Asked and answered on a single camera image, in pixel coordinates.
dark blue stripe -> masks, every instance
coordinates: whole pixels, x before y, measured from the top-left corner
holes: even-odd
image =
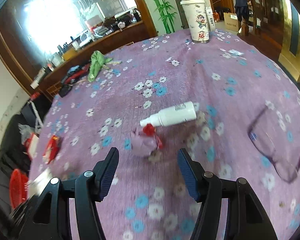
[[[299,14],[296,8],[291,4],[291,13],[292,13],[292,32],[291,32],[291,43],[290,43],[290,52],[293,55],[297,54],[298,42],[299,42]]]

eyeglasses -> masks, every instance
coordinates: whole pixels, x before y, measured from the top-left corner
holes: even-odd
[[[298,177],[298,171],[300,168],[300,157],[298,158],[298,155],[295,155],[297,159],[294,160],[295,165],[293,165],[290,162],[290,160],[287,160],[288,156],[292,156],[291,152],[277,151],[272,138],[273,134],[276,133],[277,127],[271,122],[268,122],[269,120],[266,119],[266,113],[270,114],[269,111],[272,110],[265,108],[258,115],[258,117],[248,129],[248,136],[253,145],[258,150],[258,152],[260,152],[264,157],[266,157],[269,160],[269,162],[274,166],[279,177],[287,183],[292,183]]]

cluttered shelf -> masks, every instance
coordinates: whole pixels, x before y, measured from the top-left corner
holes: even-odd
[[[61,80],[66,75],[69,68],[88,63],[94,51],[99,50],[101,53],[106,54],[119,47],[149,38],[146,25],[143,21],[133,23],[122,31],[115,31],[77,51],[75,56],[71,57],[69,60],[58,66],[53,72],[49,73],[41,81],[37,90],[42,92],[49,100],[52,100],[61,88]]]

gold pillar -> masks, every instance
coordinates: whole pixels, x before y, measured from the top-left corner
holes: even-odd
[[[300,82],[300,15],[299,15],[299,37],[296,55],[290,52],[291,33],[292,33],[292,13],[290,0],[282,0],[284,10],[284,30],[282,50],[279,62],[289,71],[293,78]]]

bright light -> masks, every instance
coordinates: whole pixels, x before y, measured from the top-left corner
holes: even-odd
[[[57,46],[84,29],[72,0],[33,0],[29,3],[26,27],[42,52],[54,53]]]

